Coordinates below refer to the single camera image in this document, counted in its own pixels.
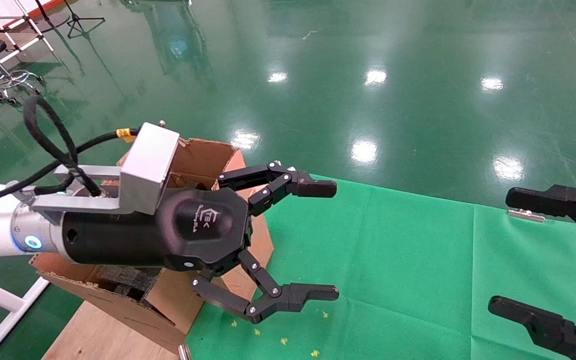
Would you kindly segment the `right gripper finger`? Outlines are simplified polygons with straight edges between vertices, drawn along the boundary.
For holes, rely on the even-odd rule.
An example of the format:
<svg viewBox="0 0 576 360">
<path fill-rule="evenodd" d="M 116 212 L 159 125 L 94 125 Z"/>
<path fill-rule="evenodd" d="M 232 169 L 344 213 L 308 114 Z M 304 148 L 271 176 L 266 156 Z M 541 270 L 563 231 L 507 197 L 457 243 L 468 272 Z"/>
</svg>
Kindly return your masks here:
<svg viewBox="0 0 576 360">
<path fill-rule="evenodd" d="M 559 314 L 503 296 L 492 296 L 490 313 L 524 326 L 535 346 L 576 360 L 576 324 Z"/>
<path fill-rule="evenodd" d="M 553 185 L 546 191 L 512 187 L 505 204 L 534 214 L 568 217 L 576 223 L 576 187 Z"/>
</svg>

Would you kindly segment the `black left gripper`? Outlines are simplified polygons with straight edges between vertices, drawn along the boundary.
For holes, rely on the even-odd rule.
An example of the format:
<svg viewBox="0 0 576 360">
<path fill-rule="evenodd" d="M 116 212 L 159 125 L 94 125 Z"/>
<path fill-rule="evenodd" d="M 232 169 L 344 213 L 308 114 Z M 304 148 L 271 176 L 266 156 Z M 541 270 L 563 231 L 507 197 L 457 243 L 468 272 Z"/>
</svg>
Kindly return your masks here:
<svg viewBox="0 0 576 360">
<path fill-rule="evenodd" d="M 318 180 L 273 161 L 226 171 L 217 182 L 217 191 L 167 189 L 153 215 L 66 212 L 61 225 L 64 255 L 76 264 L 206 270 L 215 275 L 240 264 L 262 292 L 256 300 L 213 284 L 208 275 L 195 276 L 191 285 L 204 301 L 252 324 L 277 312 L 301 312 L 310 300 L 338 300 L 334 285 L 278 285 L 245 250 L 252 235 L 250 215 L 263 214 L 288 195 L 333 198 L 335 181 Z M 236 193 L 256 187 L 262 188 L 247 201 Z"/>
</svg>

